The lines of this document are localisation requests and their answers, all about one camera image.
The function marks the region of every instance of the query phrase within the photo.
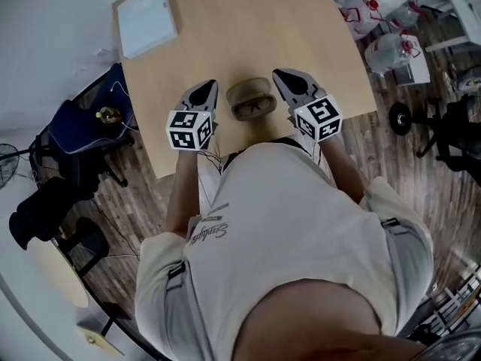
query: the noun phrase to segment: forearm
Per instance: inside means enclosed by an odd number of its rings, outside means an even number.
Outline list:
[[[197,153],[180,151],[165,230],[186,238],[190,218],[199,214]]]
[[[337,137],[319,142],[322,153],[331,169],[337,188],[359,203],[368,187],[368,179],[355,166]]]

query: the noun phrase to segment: person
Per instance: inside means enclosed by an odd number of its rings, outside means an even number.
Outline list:
[[[394,336],[431,282],[428,228],[386,180],[368,183],[337,137],[319,146],[337,188],[292,139],[256,144],[231,156],[196,226],[198,155],[180,152],[135,298],[140,333],[164,355],[407,361],[422,351]],[[181,286],[187,294],[174,294]]]

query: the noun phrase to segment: wooden table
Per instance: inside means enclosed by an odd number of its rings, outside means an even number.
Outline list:
[[[114,22],[116,6],[113,4]],[[272,80],[275,68],[311,74],[336,98],[345,118],[375,111],[357,47],[332,0],[170,0],[179,37],[139,57],[122,59],[129,94],[157,177],[175,171],[177,152],[165,134],[168,112],[191,86],[219,82],[216,141],[221,156],[291,135],[287,104],[262,120],[234,120],[227,90],[251,77]]]
[[[29,242],[29,252],[37,260],[40,273],[51,287],[62,292],[67,301],[79,308],[89,306],[87,291],[67,258],[52,242],[42,242],[33,238]]]

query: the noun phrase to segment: chair wheel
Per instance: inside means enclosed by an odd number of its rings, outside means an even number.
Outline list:
[[[396,135],[404,136],[411,130],[413,116],[404,103],[394,103],[389,110],[389,124]]]

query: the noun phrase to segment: fan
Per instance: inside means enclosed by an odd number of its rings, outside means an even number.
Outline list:
[[[0,159],[3,156],[16,153],[18,153],[18,150],[14,146],[10,144],[0,144]],[[0,160],[0,190],[3,189],[7,182],[15,175],[19,160],[18,155],[9,156]]]

